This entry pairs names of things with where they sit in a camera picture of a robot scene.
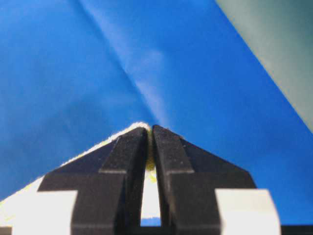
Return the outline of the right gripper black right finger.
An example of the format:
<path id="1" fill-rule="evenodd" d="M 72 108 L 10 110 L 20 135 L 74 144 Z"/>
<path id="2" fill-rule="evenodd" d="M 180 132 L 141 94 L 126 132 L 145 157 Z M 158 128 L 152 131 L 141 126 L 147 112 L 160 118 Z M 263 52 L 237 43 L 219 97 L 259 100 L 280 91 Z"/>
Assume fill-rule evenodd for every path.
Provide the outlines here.
<path id="1" fill-rule="evenodd" d="M 250 173 L 153 127 L 162 222 L 178 235 L 279 235 L 271 195 Z"/>

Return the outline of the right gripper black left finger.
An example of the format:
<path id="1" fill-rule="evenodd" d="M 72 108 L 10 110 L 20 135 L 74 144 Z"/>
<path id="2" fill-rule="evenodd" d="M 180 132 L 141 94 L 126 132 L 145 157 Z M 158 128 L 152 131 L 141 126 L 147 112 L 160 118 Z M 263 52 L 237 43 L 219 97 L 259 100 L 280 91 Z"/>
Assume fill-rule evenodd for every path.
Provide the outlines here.
<path id="1" fill-rule="evenodd" d="M 112 235 L 138 224 L 147 131 L 138 127 L 44 176 L 15 235 Z"/>

